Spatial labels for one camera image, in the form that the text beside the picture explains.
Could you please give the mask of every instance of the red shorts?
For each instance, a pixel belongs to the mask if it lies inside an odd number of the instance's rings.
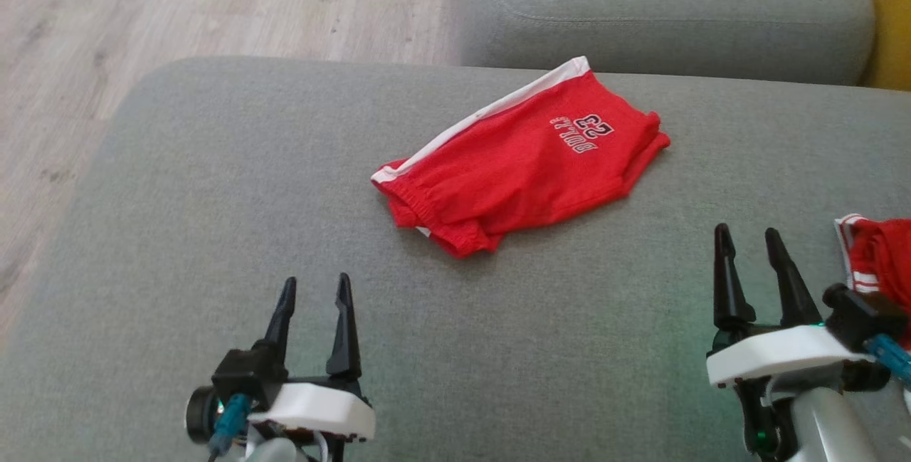
[[[627,196],[670,138],[595,79],[585,57],[551,70],[371,177],[397,226],[456,257],[515,229]]]
[[[882,293],[911,315],[911,219],[875,222],[858,214],[836,219],[847,285],[859,293]],[[901,339],[911,350],[911,325]]]

